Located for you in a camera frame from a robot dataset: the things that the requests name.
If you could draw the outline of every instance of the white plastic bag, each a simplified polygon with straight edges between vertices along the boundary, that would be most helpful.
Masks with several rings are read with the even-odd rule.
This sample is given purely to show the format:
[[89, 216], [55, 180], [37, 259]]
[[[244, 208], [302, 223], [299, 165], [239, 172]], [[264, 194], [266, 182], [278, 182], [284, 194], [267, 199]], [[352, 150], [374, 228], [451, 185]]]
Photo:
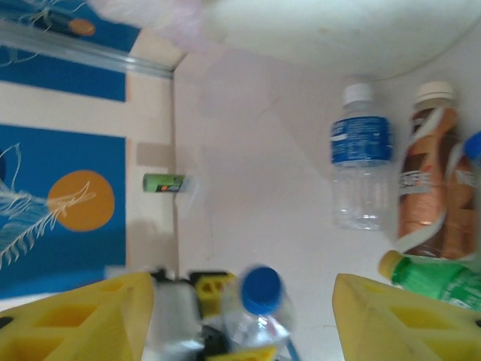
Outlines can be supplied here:
[[184, 50], [201, 51], [201, 0], [87, 0], [95, 12], [113, 23], [151, 28]]

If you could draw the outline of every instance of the clear plastic bottle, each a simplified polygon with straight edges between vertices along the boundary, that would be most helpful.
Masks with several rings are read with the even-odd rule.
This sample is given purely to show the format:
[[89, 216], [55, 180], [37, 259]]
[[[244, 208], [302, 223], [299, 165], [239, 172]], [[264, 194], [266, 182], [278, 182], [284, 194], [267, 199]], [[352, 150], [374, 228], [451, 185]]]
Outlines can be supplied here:
[[345, 113], [331, 129], [334, 221], [344, 228], [380, 229], [389, 210], [392, 137], [374, 108], [371, 86], [344, 91]]
[[283, 347], [291, 335], [294, 314], [277, 272], [255, 267], [228, 285], [222, 295], [222, 321], [232, 350]]

